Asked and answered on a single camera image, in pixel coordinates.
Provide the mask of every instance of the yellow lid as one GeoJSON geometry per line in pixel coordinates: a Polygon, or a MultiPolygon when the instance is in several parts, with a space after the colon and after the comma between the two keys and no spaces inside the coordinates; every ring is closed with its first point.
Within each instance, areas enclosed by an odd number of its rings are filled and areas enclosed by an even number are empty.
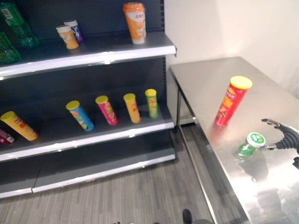
{"type": "Polygon", "coordinates": [[[11,119],[14,115],[15,115],[15,112],[13,112],[13,111],[8,111],[8,112],[2,114],[2,116],[0,117],[0,120],[8,120],[8,119],[11,119]]]}
{"type": "Polygon", "coordinates": [[[252,87],[252,81],[244,76],[234,76],[231,77],[230,83],[240,90],[247,90],[252,87]]]}
{"type": "Polygon", "coordinates": [[[99,96],[95,99],[95,102],[97,104],[104,104],[108,101],[108,97],[107,96],[99,96]]]}
{"type": "Polygon", "coordinates": [[[157,94],[157,91],[154,89],[148,89],[145,91],[145,95],[147,97],[154,97],[154,96],[156,96],[156,94],[157,94]]]}
{"type": "Polygon", "coordinates": [[[133,94],[133,93],[128,93],[128,94],[126,94],[126,95],[123,96],[123,99],[124,99],[125,101],[133,100],[133,99],[135,99],[135,94],[133,94]]]}
{"type": "Polygon", "coordinates": [[[73,100],[73,101],[69,102],[65,107],[68,110],[73,110],[73,109],[76,109],[78,106],[80,106],[79,101],[73,100]]]}

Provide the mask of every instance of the stainless steel table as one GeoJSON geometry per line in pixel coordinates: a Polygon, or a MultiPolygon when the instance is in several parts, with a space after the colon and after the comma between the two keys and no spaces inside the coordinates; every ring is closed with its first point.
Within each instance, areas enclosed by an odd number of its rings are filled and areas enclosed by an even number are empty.
{"type": "Polygon", "coordinates": [[[178,99],[182,95],[249,221],[298,224],[299,170],[292,165],[298,156],[296,150],[257,151],[247,159],[239,158],[236,152],[250,132],[261,133],[268,143],[283,137],[279,130],[261,122],[263,118],[298,129],[299,101],[240,57],[173,65],[171,72],[178,85],[178,99]],[[235,75],[250,78],[253,87],[229,125],[217,126],[214,118],[235,75]]]}

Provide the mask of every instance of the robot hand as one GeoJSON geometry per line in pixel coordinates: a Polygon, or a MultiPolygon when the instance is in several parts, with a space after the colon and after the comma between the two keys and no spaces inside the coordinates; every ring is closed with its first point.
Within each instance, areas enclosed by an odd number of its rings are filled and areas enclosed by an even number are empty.
{"type": "MultiPolygon", "coordinates": [[[[274,128],[280,130],[284,137],[281,141],[265,146],[265,148],[273,149],[286,149],[295,148],[299,154],[299,130],[280,124],[272,119],[262,119],[262,122],[267,122],[268,125],[274,125],[274,128]]],[[[294,158],[293,165],[299,169],[299,157],[294,158]]]]}

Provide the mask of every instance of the shelf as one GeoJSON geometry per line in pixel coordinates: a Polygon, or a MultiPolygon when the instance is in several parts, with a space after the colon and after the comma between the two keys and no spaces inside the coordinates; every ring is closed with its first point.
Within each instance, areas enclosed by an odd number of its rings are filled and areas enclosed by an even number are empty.
{"type": "Polygon", "coordinates": [[[164,32],[148,33],[144,44],[132,44],[128,36],[91,37],[73,50],[66,49],[62,40],[43,42],[36,49],[18,50],[23,59],[2,67],[0,80],[49,70],[118,63],[176,53],[175,46],[164,32]]]}
{"type": "Polygon", "coordinates": [[[172,129],[172,118],[166,103],[159,104],[159,117],[151,119],[146,105],[139,106],[141,122],[133,124],[126,108],[115,111],[119,123],[110,126],[99,111],[93,120],[94,129],[84,131],[70,115],[44,122],[37,140],[29,142],[23,137],[10,146],[0,146],[0,161],[8,161],[38,154],[60,152],[104,141],[132,138],[137,135],[172,129]]]}
{"type": "Polygon", "coordinates": [[[168,131],[0,163],[0,198],[36,193],[176,158],[168,131]]]}
{"type": "Polygon", "coordinates": [[[0,163],[0,198],[32,193],[42,162],[32,157],[0,163]]]}
{"type": "Polygon", "coordinates": [[[32,189],[34,193],[174,160],[168,132],[143,135],[51,154],[32,189]]]}

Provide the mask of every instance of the shoe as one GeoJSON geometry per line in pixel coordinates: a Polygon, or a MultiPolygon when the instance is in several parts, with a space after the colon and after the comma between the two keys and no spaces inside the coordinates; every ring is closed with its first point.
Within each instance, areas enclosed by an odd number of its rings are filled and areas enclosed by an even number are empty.
{"type": "Polygon", "coordinates": [[[183,223],[192,224],[192,215],[188,209],[183,210],[183,223]]]}

